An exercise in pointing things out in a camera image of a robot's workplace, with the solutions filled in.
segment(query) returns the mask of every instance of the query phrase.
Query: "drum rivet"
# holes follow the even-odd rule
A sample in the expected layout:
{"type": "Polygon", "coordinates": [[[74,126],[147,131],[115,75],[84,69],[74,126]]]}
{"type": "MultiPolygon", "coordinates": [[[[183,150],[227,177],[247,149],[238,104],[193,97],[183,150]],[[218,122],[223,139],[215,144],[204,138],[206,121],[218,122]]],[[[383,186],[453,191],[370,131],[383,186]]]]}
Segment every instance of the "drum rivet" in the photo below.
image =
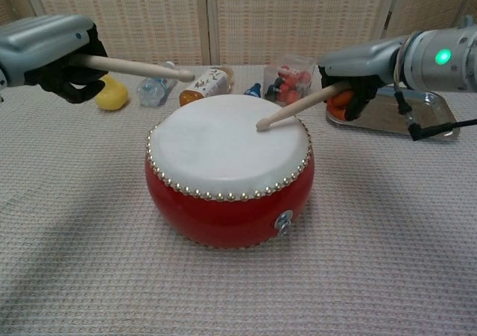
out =
{"type": "Polygon", "coordinates": [[[278,218],[275,220],[275,229],[278,229],[278,236],[282,237],[287,235],[290,232],[291,227],[291,218],[293,217],[293,211],[290,209],[284,211],[278,218]]]}

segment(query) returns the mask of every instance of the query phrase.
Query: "white drumhead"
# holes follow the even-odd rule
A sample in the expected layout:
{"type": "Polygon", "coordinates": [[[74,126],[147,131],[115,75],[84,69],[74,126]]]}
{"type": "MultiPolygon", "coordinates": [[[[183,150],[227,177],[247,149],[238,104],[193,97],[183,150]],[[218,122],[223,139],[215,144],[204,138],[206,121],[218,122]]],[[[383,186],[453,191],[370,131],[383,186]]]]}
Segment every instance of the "white drumhead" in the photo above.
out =
{"type": "Polygon", "coordinates": [[[309,138],[295,118],[257,132],[280,107],[249,95],[219,95],[179,108],[151,134],[151,158],[181,189],[253,196],[283,183],[306,159],[309,138]]]}

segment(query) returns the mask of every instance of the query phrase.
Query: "white tablecloth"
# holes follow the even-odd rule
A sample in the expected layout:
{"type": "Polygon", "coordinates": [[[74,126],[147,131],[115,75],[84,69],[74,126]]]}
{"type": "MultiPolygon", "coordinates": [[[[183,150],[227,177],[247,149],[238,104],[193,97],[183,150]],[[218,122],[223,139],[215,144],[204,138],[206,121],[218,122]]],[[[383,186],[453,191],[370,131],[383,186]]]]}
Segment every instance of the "white tablecloth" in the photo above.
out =
{"type": "MultiPolygon", "coordinates": [[[[201,67],[190,68],[200,73],[201,67]]],[[[234,92],[262,82],[236,66],[234,92]]],[[[3,335],[470,335],[477,331],[477,127],[453,143],[300,114],[315,183],[290,238],[212,250],[158,214],[147,131],[177,109],[67,104],[38,87],[0,103],[3,335]]],[[[444,95],[457,119],[477,95],[444,95]]]]}

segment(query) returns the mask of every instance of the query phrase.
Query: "red drum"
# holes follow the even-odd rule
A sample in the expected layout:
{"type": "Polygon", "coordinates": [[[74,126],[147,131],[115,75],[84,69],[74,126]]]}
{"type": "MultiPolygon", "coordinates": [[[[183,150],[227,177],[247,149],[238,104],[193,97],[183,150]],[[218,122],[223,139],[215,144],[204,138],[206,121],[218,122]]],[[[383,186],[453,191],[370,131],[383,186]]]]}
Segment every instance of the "red drum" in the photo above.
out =
{"type": "Polygon", "coordinates": [[[249,95],[213,96],[179,108],[150,131],[149,192],[176,230],[221,248],[287,233],[308,199],[315,166],[297,118],[256,131],[256,122],[278,109],[249,95]]]}

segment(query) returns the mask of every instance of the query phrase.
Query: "drumstick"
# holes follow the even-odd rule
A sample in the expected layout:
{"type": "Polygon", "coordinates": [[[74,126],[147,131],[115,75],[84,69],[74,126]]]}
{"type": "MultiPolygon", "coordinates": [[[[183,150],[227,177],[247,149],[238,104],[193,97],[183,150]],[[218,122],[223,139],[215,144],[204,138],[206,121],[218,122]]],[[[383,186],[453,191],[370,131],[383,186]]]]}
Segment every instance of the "drumstick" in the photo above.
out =
{"type": "Polygon", "coordinates": [[[340,81],[338,83],[334,83],[326,88],[314,92],[310,95],[307,95],[304,98],[301,98],[298,101],[295,101],[293,104],[288,105],[287,107],[283,107],[281,110],[278,110],[272,116],[267,118],[263,118],[259,122],[256,123],[256,130],[263,131],[267,130],[271,124],[274,122],[289,118],[293,115],[298,114],[299,112],[312,107],[315,104],[320,103],[321,101],[325,101],[326,99],[330,99],[333,96],[338,95],[340,92],[344,90],[348,90],[351,86],[347,81],[340,81]]]}
{"type": "Polygon", "coordinates": [[[75,54],[70,58],[69,62],[73,66],[84,66],[86,68],[104,70],[107,72],[140,75],[143,77],[169,77],[185,82],[195,79],[194,73],[188,70],[175,70],[155,64],[100,57],[98,55],[75,54]]]}

